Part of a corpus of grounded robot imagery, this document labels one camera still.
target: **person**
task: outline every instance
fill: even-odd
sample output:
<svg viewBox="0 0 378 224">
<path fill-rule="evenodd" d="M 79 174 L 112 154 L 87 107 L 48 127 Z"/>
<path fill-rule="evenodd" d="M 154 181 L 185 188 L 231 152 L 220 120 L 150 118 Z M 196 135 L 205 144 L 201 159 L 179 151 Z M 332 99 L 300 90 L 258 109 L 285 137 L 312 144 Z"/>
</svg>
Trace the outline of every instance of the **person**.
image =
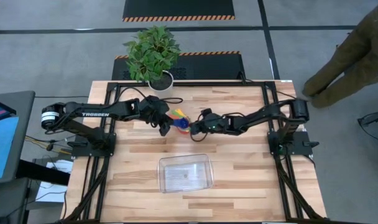
<svg viewBox="0 0 378 224">
<path fill-rule="evenodd" d="M 333 82 L 340 74 L 344 76 Z M 330 61 L 304 85 L 315 108 L 331 106 L 378 82 L 378 6 L 336 49 Z"/>
</svg>

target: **wooden table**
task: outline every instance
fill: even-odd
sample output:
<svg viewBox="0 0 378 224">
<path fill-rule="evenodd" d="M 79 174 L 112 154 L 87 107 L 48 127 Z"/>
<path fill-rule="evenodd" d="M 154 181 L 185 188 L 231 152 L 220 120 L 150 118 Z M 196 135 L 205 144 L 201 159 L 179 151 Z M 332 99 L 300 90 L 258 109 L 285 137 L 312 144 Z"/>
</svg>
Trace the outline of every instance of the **wooden table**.
<svg viewBox="0 0 378 224">
<path fill-rule="evenodd" d="M 278 91 L 295 95 L 292 82 L 275 83 Z M 103 103 L 107 84 L 93 82 L 88 103 Z M 145 95 L 152 94 L 149 88 L 138 89 Z M 264 105 L 261 88 L 257 86 L 174 87 L 174 94 L 184 102 L 169 105 L 170 109 L 180 108 L 191 119 L 197 119 L 205 108 L 212 108 L 218 114 L 249 114 Z M 127 90 L 121 100 L 131 98 L 142 97 L 134 90 Z M 279 100 L 287 98 L 279 94 Z M 84 124 L 97 127 L 99 121 L 98 118 L 85 118 Z M 267 131 L 268 125 L 264 123 L 240 136 L 209 134 L 204 141 L 193 142 L 189 135 L 180 134 L 175 128 L 162 137 L 158 129 L 142 121 L 117 122 L 118 143 L 109 164 L 101 222 L 285 220 L 275 163 L 269 154 Z M 213 163 L 212 189 L 175 194 L 159 192 L 156 173 L 159 159 L 202 153 L 207 154 Z M 292 156 L 292 160 L 299 191 L 316 212 L 325 216 L 313 164 L 303 156 Z M 81 199 L 86 163 L 86 157 L 74 161 L 68 184 L 67 214 Z M 291 193 L 288 197 L 295 217 Z M 97 199 L 95 194 L 90 217 L 95 215 Z"/>
</svg>

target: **transparent bin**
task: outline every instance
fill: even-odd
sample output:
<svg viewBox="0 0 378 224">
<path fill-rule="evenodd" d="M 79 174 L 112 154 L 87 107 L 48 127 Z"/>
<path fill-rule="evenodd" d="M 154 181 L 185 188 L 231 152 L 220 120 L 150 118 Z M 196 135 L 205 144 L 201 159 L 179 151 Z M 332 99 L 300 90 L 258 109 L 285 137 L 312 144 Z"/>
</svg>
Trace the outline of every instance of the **transparent bin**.
<svg viewBox="0 0 378 224">
<path fill-rule="evenodd" d="M 213 186 L 213 166 L 206 154 L 163 158 L 157 168 L 162 193 L 203 190 Z"/>
</svg>

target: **orange and black striped tape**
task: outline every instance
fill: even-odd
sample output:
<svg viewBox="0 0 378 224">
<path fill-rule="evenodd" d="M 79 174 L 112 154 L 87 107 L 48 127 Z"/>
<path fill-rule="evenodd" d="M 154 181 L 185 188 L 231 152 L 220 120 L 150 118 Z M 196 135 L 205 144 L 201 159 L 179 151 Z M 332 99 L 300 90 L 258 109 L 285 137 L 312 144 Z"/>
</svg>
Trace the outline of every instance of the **orange and black striped tape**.
<svg viewBox="0 0 378 224">
<path fill-rule="evenodd" d="M 187 53 L 180 53 L 179 56 L 188 56 L 188 55 L 222 55 L 222 54 L 241 54 L 240 51 L 233 50 L 233 51 L 224 51 L 224 52 L 187 52 Z M 116 56 L 114 59 L 119 58 L 128 58 L 128 55 L 120 55 Z"/>
<path fill-rule="evenodd" d="M 125 17 L 123 22 L 160 22 L 160 21 L 205 21 L 205 20 L 234 20 L 234 16 L 142 16 Z"/>
</svg>

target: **floor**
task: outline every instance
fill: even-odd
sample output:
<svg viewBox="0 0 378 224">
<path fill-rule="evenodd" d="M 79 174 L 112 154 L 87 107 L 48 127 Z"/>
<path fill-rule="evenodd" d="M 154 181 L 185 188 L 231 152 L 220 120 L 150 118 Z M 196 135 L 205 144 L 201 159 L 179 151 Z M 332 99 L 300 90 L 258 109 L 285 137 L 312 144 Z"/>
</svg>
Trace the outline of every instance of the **floor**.
<svg viewBox="0 0 378 224">
<path fill-rule="evenodd" d="M 266 26 L 258 5 L 262 1 L 233 0 L 235 21 L 148 23 L 122 23 L 124 2 L 2 0 L 0 30 Z M 263 0 L 270 29 L 266 35 L 259 29 L 173 34 L 184 52 L 240 50 L 248 78 L 268 80 L 280 76 L 293 80 L 297 95 L 301 95 L 304 82 L 330 59 L 336 44 L 377 2 Z M 88 95 L 93 80 L 110 80 L 114 57 L 126 54 L 122 43 L 131 40 L 133 34 L 0 34 L 0 93 L 34 90 L 38 96 Z M 36 99 L 28 135 L 46 138 L 40 128 L 40 111 L 57 100 L 67 101 Z M 316 172 L 332 220 L 378 223 L 378 141 L 367 136 L 356 121 L 375 111 L 378 111 L 378 84 L 327 109 L 310 107 L 311 120 L 306 128 L 311 140 L 320 142 L 314 150 Z M 367 130 L 378 135 L 377 125 Z M 44 154 L 43 149 L 27 143 L 22 159 L 29 161 Z M 33 211 L 29 223 L 57 220 L 61 209 Z"/>
</svg>

